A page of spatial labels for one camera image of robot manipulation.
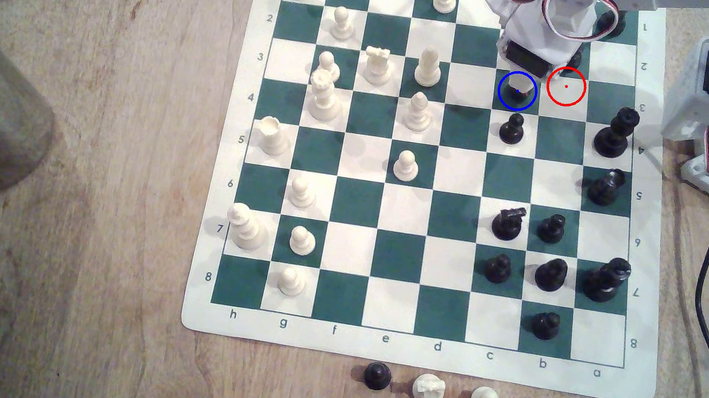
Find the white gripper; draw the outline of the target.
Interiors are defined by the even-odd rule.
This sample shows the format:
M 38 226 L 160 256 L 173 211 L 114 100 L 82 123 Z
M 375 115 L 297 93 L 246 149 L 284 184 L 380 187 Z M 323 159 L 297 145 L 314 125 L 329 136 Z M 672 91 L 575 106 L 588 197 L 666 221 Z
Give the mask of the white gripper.
M 500 19 L 503 32 L 496 46 L 501 56 L 536 78 L 547 77 L 550 85 L 583 44 L 605 38 L 621 23 L 617 14 L 625 0 L 484 1 Z M 538 87 L 532 77 L 518 104 L 535 104 Z

